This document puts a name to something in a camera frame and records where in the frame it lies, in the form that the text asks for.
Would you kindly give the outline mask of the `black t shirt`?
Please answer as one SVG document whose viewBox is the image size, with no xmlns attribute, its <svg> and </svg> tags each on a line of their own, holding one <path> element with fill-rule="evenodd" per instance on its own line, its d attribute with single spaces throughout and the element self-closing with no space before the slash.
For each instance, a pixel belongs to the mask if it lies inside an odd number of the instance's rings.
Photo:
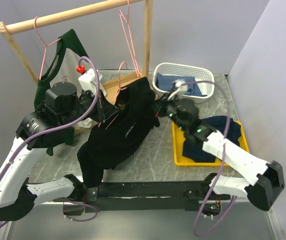
<svg viewBox="0 0 286 240">
<path fill-rule="evenodd" d="M 160 122 L 153 110 L 156 94 L 147 77 L 121 90 L 115 105 L 118 114 L 110 122 L 92 128 L 88 140 L 77 152 L 83 183 L 87 188 L 101 184 L 104 170 L 114 169 L 132 156 L 150 130 Z"/>
</svg>

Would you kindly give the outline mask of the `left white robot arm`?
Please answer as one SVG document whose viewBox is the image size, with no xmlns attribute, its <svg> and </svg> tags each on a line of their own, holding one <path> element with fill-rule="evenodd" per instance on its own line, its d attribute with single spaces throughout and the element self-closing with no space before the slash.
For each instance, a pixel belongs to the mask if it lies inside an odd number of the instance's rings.
<svg viewBox="0 0 286 240">
<path fill-rule="evenodd" d="M 77 94 L 72 83 L 59 82 L 45 92 L 35 111 L 16 130 L 11 150 L 0 168 L 0 222 L 17 221 L 42 203 L 67 198 L 81 200 L 85 185 L 73 174 L 41 184 L 30 184 L 32 168 L 44 153 L 70 145 L 77 120 L 103 122 L 118 113 L 101 90 Z"/>
</svg>

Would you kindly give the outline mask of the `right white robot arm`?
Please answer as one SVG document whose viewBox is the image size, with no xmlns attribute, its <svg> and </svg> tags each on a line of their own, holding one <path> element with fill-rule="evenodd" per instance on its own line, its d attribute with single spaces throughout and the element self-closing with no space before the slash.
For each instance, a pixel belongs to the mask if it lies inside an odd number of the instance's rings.
<svg viewBox="0 0 286 240">
<path fill-rule="evenodd" d="M 215 127 L 199 118 L 192 100 L 162 96 L 153 104 L 157 117 L 168 117 L 194 147 L 223 160 L 241 177 L 210 174 L 202 186 L 202 195 L 211 200 L 217 195 L 247 198 L 256 208 L 268 211 L 285 188 L 282 165 L 267 162 L 240 148 Z"/>
</svg>

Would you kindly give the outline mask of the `navy blue t shirt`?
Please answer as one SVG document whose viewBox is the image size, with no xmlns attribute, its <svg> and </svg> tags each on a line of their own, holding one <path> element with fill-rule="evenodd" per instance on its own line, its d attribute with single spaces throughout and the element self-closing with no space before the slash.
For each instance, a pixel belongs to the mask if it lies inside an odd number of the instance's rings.
<svg viewBox="0 0 286 240">
<path fill-rule="evenodd" d="M 218 115 L 203 118 L 202 120 L 216 128 L 222 134 L 224 133 L 227 120 L 226 116 Z M 226 138 L 239 147 L 239 138 L 241 136 L 241 125 L 230 118 L 230 125 Z M 197 146 L 187 140 L 185 140 L 183 143 L 182 156 L 193 160 L 195 163 L 214 163 L 216 161 L 216 157 L 214 155 L 203 151 L 202 147 Z"/>
</svg>

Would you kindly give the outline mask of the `green and cream raglan shirt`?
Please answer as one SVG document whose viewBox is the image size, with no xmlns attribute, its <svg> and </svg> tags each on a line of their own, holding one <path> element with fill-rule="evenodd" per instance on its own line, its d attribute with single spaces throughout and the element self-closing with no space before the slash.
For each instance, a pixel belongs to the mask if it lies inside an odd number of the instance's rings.
<svg viewBox="0 0 286 240">
<path fill-rule="evenodd" d="M 38 79 L 37 90 L 34 98 L 34 107 L 38 107 L 46 98 L 46 91 L 55 87 L 57 84 L 60 87 L 71 87 L 72 84 L 77 90 L 77 96 L 81 96 L 82 87 L 78 78 L 80 74 L 77 72 L 77 63 L 81 57 L 88 57 L 83 45 L 81 44 L 76 32 L 70 29 L 68 32 L 59 37 L 60 40 L 56 45 L 56 55 L 52 61 L 50 68 Z M 57 140 L 50 146 L 46 153 L 49 156 L 53 156 L 53 148 L 57 145 L 65 143 L 66 145 L 72 145 L 74 143 L 74 127 L 79 126 L 83 128 L 89 127 L 89 123 L 84 123 L 83 117 L 78 123 L 72 127 L 68 127 L 62 130 L 64 138 Z"/>
</svg>

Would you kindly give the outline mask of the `pink hanger with green shirt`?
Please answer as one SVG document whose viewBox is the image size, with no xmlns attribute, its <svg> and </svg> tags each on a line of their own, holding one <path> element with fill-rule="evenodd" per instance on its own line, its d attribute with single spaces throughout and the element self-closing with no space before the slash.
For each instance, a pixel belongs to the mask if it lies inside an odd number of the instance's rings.
<svg viewBox="0 0 286 240">
<path fill-rule="evenodd" d="M 37 20 L 38 20 L 39 16 L 36 16 L 34 18 L 33 21 L 33 28 L 36 32 L 36 34 L 38 35 L 38 38 L 41 40 L 43 46 L 44 46 L 44 52 L 43 52 L 43 57 L 42 57 L 42 62 L 41 62 L 41 67 L 40 67 L 40 72 L 39 72 L 39 80 L 42 79 L 42 75 L 43 75 L 43 71 L 44 71 L 44 65 L 45 65 L 45 60 L 46 60 L 46 55 L 47 55 L 47 49 L 48 47 L 56 44 L 57 42 L 59 42 L 61 40 L 61 38 L 56 39 L 55 41 L 51 42 L 51 43 L 46 43 L 46 41 L 43 39 L 43 37 L 41 36 L 40 32 L 38 31 L 38 27 L 37 27 Z"/>
</svg>

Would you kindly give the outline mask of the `yellow plastic tray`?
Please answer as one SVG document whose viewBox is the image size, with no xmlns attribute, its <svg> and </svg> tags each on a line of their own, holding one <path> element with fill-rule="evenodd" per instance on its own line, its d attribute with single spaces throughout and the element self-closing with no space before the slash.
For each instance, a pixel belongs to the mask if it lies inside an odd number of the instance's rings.
<svg viewBox="0 0 286 240">
<path fill-rule="evenodd" d="M 240 126 L 241 136 L 238 138 L 239 147 L 246 152 L 250 153 L 247 139 L 245 136 L 243 125 L 240 121 L 234 121 Z M 183 156 L 183 144 L 185 141 L 184 132 L 179 129 L 175 123 L 171 123 L 172 128 L 172 140 L 173 140 L 173 159 L 174 163 L 180 167 L 219 167 L 221 165 L 221 160 L 216 158 L 214 162 L 195 162 L 192 159 Z"/>
</svg>

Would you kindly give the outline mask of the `wooden clothes rack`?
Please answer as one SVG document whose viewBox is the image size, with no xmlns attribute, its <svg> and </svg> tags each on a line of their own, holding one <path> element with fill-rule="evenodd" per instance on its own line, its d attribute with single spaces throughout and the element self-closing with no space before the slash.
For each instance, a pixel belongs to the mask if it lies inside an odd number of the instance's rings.
<svg viewBox="0 0 286 240">
<path fill-rule="evenodd" d="M 20 59 L 22 65 L 31 75 L 33 81 L 37 84 L 37 90 L 34 97 L 35 106 L 44 100 L 46 90 L 48 90 L 54 83 L 61 81 L 72 81 L 75 84 L 78 83 L 78 73 L 76 72 L 75 67 L 77 66 L 77 61 L 79 58 L 86 56 L 87 52 L 80 42 L 76 32 L 71 29 L 63 35 L 59 36 L 58 39 L 53 42 L 53 44 L 56 46 L 56 51 L 54 59 L 49 68 L 47 70 L 41 69 L 39 74 L 35 74 L 23 51 L 13 38 L 13 35 L 26 32 L 28 30 L 34 30 L 37 32 L 41 27 L 65 22 L 121 6 L 129 6 L 130 4 L 132 4 L 131 0 L 105 0 L 87 6 L 47 15 L 44 17 L 37 16 L 34 19 L 13 23 L 10 25 L 6 25 L 2 21 L 0 22 L 1 34 L 6 39 L 7 43 L 10 45 L 17 57 Z M 119 14 L 124 36 L 137 77 L 147 76 L 149 74 L 152 11 L 153 1 L 146 0 L 144 2 L 143 69 L 139 68 L 138 62 L 136 60 L 135 47 L 130 28 L 130 15 L 123 14 L 122 12 Z"/>
</svg>

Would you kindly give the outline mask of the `blue patterned cloth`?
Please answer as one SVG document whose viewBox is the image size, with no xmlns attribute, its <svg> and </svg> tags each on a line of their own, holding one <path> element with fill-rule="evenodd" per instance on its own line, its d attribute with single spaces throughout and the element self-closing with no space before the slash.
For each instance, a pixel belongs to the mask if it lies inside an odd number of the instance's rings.
<svg viewBox="0 0 286 240">
<path fill-rule="evenodd" d="M 155 85 L 158 89 L 162 91 L 173 92 L 173 82 L 176 80 L 184 80 L 186 83 L 189 83 L 195 81 L 195 78 L 192 76 L 162 75 L 158 73 L 156 76 Z M 184 94 L 188 96 L 206 97 L 205 94 L 202 94 L 197 84 L 189 85 L 187 92 L 185 92 Z"/>
</svg>

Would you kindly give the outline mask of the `white plastic basket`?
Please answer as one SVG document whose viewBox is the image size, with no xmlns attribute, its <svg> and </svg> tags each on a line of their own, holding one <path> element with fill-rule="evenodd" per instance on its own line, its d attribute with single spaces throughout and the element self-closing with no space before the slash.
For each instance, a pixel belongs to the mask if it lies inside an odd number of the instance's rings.
<svg viewBox="0 0 286 240">
<path fill-rule="evenodd" d="M 196 104 L 205 102 L 207 99 L 212 97 L 214 93 L 215 86 L 213 85 L 213 83 L 215 82 L 215 79 L 212 72 L 208 69 L 191 65 L 163 62 L 156 66 L 152 77 L 152 87 L 154 88 L 154 91 L 159 97 L 161 97 L 165 93 L 168 93 L 168 91 L 163 91 L 156 87 L 155 81 L 158 73 L 160 73 L 161 75 L 194 77 L 201 93 L 206 96 L 202 97 L 184 94 L 182 97 L 190 99 Z"/>
</svg>

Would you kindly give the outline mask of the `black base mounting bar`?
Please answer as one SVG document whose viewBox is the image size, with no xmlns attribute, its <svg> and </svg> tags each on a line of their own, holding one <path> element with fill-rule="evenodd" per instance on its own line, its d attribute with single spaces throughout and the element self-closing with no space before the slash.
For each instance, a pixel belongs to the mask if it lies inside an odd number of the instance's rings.
<svg viewBox="0 0 286 240">
<path fill-rule="evenodd" d="M 198 211 L 209 190 L 202 181 L 103 182 L 85 202 L 102 211 Z"/>
</svg>

